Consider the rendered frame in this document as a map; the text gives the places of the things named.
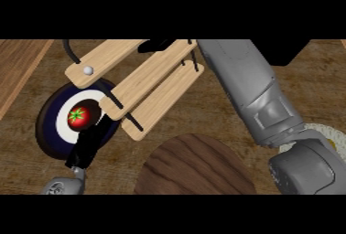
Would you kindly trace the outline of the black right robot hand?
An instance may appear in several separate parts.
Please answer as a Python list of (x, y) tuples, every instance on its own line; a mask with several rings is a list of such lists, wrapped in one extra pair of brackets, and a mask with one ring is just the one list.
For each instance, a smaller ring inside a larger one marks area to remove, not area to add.
[(149, 39), (137, 47), (139, 53), (164, 51), (167, 47), (173, 44), (174, 39)]

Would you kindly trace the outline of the red tomato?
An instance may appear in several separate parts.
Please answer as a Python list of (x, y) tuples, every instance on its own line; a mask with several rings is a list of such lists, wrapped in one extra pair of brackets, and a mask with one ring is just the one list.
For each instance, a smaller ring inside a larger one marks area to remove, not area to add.
[(89, 109), (83, 106), (77, 106), (71, 109), (68, 114), (68, 125), (74, 128), (84, 127), (89, 123)]

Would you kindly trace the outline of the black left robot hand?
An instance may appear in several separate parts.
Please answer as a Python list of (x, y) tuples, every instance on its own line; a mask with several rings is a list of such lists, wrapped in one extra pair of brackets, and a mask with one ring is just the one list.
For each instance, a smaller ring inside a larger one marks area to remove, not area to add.
[(112, 122), (108, 115), (103, 115), (99, 123), (93, 124), (78, 133), (77, 143), (71, 149), (71, 154), (65, 163), (68, 168), (80, 167), (81, 169), (87, 169)]

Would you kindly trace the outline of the wooden tiered shelf black frame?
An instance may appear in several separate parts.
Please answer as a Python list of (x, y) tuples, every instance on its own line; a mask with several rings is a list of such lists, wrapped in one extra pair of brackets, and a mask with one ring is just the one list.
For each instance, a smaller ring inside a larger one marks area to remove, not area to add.
[[(71, 56), (65, 75), (74, 86), (83, 89), (93, 85), (142, 43), (140, 39), (108, 39), (83, 57)], [(204, 71), (202, 65), (186, 59), (195, 47), (195, 40), (179, 39), (164, 51), (154, 52), (100, 100), (103, 112), (121, 122), (136, 141), (148, 135)], [(92, 75), (84, 74), (86, 66), (93, 68)]]

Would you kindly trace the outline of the round dark wooden board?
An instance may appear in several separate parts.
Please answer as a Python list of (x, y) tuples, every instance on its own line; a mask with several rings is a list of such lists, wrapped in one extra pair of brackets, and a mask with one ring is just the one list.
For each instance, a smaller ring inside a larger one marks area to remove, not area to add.
[(253, 195), (257, 193), (239, 156), (210, 136), (168, 139), (143, 163), (137, 195)]

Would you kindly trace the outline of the brown wooden panel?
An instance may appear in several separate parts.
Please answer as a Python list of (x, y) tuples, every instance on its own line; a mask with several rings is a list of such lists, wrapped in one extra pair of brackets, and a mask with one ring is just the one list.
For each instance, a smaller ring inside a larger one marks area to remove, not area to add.
[(53, 42), (52, 39), (0, 39), (0, 120)]

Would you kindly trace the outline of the navy and white plate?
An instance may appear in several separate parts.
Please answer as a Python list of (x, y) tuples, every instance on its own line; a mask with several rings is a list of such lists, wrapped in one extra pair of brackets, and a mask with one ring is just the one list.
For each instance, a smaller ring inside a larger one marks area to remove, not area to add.
[[(35, 123), (35, 138), (41, 151), (58, 160), (66, 160), (77, 143), (78, 132), (102, 120), (105, 112), (99, 107), (103, 97), (96, 85), (80, 90), (65, 84), (43, 104)], [(81, 126), (71, 124), (71, 112), (80, 109), (86, 117)]]

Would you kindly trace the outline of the round cream woven placemat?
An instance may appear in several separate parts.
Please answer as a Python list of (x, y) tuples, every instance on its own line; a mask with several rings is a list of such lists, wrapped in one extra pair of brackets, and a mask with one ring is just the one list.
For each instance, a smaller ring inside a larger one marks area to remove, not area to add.
[(300, 123), (291, 127), (279, 141), (275, 143), (278, 152), (287, 152), (300, 142), (312, 140), (339, 157), (346, 163), (346, 133), (321, 123)]

